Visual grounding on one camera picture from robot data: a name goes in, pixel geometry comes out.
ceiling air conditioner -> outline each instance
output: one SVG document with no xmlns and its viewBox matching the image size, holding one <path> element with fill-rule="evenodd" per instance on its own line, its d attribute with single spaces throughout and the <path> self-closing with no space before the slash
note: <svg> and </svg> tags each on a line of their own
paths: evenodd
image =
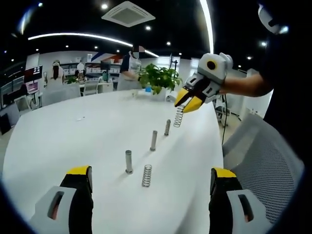
<svg viewBox="0 0 312 234">
<path fill-rule="evenodd" d="M 102 19 L 130 28 L 154 20 L 155 17 L 132 2 L 124 1 L 102 16 Z"/>
</svg>

water bottle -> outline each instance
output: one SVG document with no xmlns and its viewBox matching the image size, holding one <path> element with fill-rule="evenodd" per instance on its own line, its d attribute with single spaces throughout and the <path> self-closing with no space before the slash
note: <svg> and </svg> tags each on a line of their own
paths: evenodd
<svg viewBox="0 0 312 234">
<path fill-rule="evenodd" d="M 145 91 L 150 93 L 152 91 L 152 87 L 151 87 L 151 84 L 148 82 L 146 87 L 145 87 Z"/>
</svg>

window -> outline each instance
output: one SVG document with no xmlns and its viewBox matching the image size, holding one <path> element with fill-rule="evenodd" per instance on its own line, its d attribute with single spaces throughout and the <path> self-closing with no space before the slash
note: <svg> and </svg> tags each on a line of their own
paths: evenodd
<svg viewBox="0 0 312 234">
<path fill-rule="evenodd" d="M 179 72 L 179 65 L 180 65 L 180 57 L 173 57 L 172 61 L 177 61 L 176 64 L 176 71 Z M 169 68 L 170 67 L 170 57 L 158 57 L 156 59 L 156 66 L 158 67 L 165 67 L 165 68 Z M 175 64 L 172 63 L 171 68 L 174 69 L 175 68 Z"/>
<path fill-rule="evenodd" d="M 195 72 L 197 72 L 199 59 L 198 58 L 191 58 L 191 69 L 189 77 L 191 77 Z"/>
</svg>

curved light strip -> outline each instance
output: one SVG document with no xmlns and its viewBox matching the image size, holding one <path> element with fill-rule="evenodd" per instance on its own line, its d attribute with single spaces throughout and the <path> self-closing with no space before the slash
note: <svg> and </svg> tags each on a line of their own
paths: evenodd
<svg viewBox="0 0 312 234">
<path fill-rule="evenodd" d="M 214 53 L 214 36 L 213 36 L 213 26 L 211 23 L 211 16 L 207 4 L 207 0 L 200 0 L 201 8 L 203 9 L 205 19 L 206 19 L 206 25 L 208 30 L 208 38 L 209 38 L 209 48 L 210 53 Z"/>
<path fill-rule="evenodd" d="M 93 34 L 86 34 L 86 33 L 49 33 L 49 34 L 43 34 L 43 35 L 38 35 L 38 36 L 34 36 L 34 37 L 30 37 L 28 38 L 28 40 L 34 40 L 34 39 L 38 39 L 38 38 L 45 38 L 45 37 L 54 37 L 54 36 L 80 36 L 80 37 L 89 37 L 89 38 L 97 38 L 97 39 L 102 39 L 102 40 L 109 40 L 118 44 L 122 44 L 122 45 L 126 45 L 129 47 L 132 47 L 132 44 L 121 41 L 121 40 L 117 40 L 117 39 L 113 39 L 113 38 L 108 38 L 108 37 L 103 37 L 103 36 L 99 36 L 99 35 L 93 35 Z M 145 50 L 146 54 L 149 54 L 151 56 L 154 57 L 159 57 L 158 55 L 152 53 L 151 51 Z"/>
</svg>

potted plant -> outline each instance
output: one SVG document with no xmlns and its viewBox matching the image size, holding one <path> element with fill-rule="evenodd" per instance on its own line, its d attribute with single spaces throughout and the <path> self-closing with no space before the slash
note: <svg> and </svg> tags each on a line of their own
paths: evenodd
<svg viewBox="0 0 312 234">
<path fill-rule="evenodd" d="M 159 68 L 152 63 L 142 68 L 139 76 L 143 88 L 150 85 L 153 91 L 153 99 L 157 100 L 165 100 L 166 89 L 173 91 L 175 86 L 182 82 L 176 70 L 165 67 Z"/>
<path fill-rule="evenodd" d="M 75 76 L 67 76 L 67 84 L 78 83 L 78 79 Z"/>
</svg>

